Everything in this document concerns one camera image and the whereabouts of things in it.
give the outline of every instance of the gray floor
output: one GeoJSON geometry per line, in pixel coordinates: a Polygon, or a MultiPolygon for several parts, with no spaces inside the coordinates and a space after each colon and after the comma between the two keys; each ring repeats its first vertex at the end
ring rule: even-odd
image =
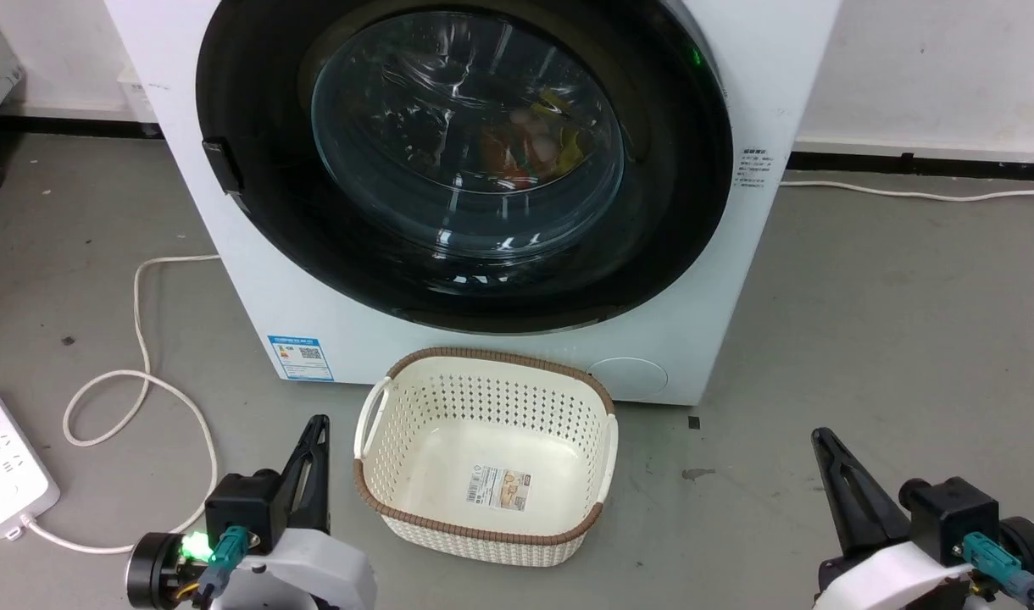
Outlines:
{"type": "MultiPolygon", "coordinates": [[[[844,175],[880,188],[979,193],[1012,182],[844,175]]],[[[98,448],[61,436],[88,378],[138,368],[129,285],[155,255],[212,251],[160,143],[32,135],[0,193],[0,394],[63,498],[41,523],[120,545],[177,524],[208,480],[187,409],[156,392],[98,448]],[[68,343],[72,337],[74,343],[68,343]]],[[[362,387],[278,382],[218,263],[152,272],[157,374],[208,414],[225,471],[279,467],[308,416],[351,440],[362,387]]],[[[77,418],[110,428],[136,385],[77,418]]],[[[679,409],[624,406],[609,506],[552,570],[456,559],[394,537],[332,457],[332,533],[369,553],[378,608],[808,608],[838,553],[809,432],[828,425],[886,489],[960,475],[1034,518],[1034,197],[927,204],[782,190],[711,390],[679,409]],[[685,468],[716,474],[691,481],[685,468]]],[[[0,608],[124,608],[122,556],[26,533],[0,542],[0,608]]]]}

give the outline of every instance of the washing machine door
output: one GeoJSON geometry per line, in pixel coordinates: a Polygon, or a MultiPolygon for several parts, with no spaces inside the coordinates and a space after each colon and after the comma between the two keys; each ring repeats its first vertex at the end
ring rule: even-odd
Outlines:
{"type": "Polygon", "coordinates": [[[454,330],[644,303],[731,182],[711,58],[652,1],[225,0],[196,110],[219,182],[288,258],[454,330]]]}

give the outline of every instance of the washing machine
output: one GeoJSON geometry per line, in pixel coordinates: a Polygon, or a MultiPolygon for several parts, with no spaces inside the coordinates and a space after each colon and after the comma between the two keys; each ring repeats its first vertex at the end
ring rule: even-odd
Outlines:
{"type": "Polygon", "coordinates": [[[280,377],[462,346],[696,405],[840,0],[107,4],[280,377]]]}

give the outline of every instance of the power strip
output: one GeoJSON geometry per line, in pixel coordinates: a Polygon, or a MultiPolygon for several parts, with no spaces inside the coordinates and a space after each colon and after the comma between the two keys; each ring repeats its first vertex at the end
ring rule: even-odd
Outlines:
{"type": "Polygon", "coordinates": [[[26,520],[39,517],[60,495],[0,398],[0,538],[20,538],[26,520]]]}

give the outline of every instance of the laundry basket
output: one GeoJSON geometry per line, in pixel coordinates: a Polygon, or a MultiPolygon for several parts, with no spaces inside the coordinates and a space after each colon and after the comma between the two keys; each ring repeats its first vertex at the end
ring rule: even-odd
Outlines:
{"type": "Polygon", "coordinates": [[[355,486],[408,542],[555,566],[600,516],[617,448],[614,406],[590,375],[495,352],[424,349],[367,396],[355,486]]]}

